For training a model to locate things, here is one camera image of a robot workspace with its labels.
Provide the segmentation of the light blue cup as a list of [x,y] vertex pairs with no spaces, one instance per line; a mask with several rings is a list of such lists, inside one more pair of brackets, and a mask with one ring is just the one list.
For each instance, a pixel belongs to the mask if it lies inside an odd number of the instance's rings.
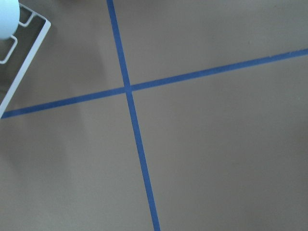
[[0,1],[0,39],[8,39],[19,25],[20,8],[18,0]]

